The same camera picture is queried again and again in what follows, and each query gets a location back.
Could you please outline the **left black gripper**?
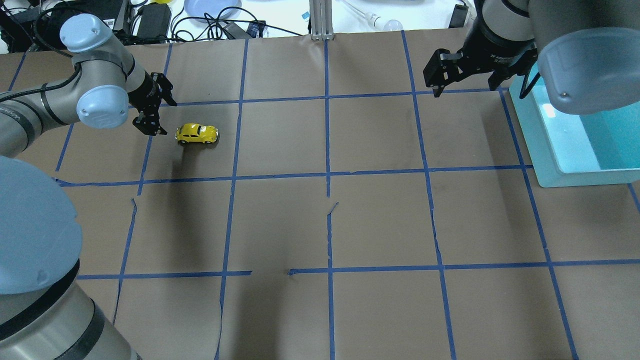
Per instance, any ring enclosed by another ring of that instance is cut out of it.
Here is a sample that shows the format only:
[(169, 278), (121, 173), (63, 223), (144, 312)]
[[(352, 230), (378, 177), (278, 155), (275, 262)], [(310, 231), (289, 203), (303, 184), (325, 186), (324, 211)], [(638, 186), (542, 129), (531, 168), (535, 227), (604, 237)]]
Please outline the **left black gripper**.
[(142, 84), (131, 91), (131, 105), (138, 111), (132, 124), (146, 136), (165, 136), (167, 130), (160, 124), (159, 109), (162, 101), (171, 107), (178, 103), (173, 98), (173, 84), (164, 73), (145, 73)]

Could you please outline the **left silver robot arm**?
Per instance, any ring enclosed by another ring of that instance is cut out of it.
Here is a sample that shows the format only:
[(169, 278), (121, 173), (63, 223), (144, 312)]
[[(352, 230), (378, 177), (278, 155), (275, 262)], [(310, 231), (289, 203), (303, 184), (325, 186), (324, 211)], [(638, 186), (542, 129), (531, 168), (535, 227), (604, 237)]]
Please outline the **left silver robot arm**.
[(103, 19), (73, 14), (59, 28), (71, 70), (50, 55), (24, 54), (37, 70), (25, 89), (1, 93), (1, 358), (139, 360), (101, 306), (78, 283), (83, 230), (54, 178), (74, 125), (109, 130), (131, 120), (166, 135), (160, 106), (176, 105), (166, 75), (135, 59)]

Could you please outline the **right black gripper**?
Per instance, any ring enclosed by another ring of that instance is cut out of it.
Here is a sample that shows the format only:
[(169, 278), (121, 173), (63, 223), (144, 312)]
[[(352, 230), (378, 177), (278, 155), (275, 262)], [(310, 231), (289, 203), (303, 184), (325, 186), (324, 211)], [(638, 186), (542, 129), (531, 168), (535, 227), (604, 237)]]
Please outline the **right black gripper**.
[(437, 48), (425, 68), (423, 79), (433, 96), (469, 76), (491, 73), (487, 86), (494, 91), (512, 76), (523, 76), (519, 99), (524, 100), (541, 79), (538, 51), (532, 39), (514, 41), (495, 34), (486, 23), (475, 22), (457, 52)]

